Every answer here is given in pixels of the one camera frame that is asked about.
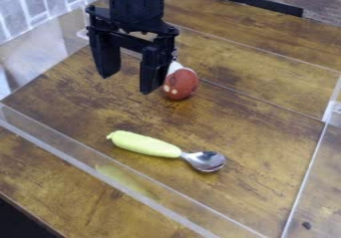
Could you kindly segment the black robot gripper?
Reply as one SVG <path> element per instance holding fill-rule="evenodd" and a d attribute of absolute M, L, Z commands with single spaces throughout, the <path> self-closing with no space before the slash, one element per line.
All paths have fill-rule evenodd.
<path fill-rule="evenodd" d="M 110 0 L 107 8 L 90 5 L 87 27 L 97 70 L 103 79 L 122 67 L 121 48 L 142 52 L 141 92 L 165 83 L 178 29 L 165 20 L 165 0 Z"/>

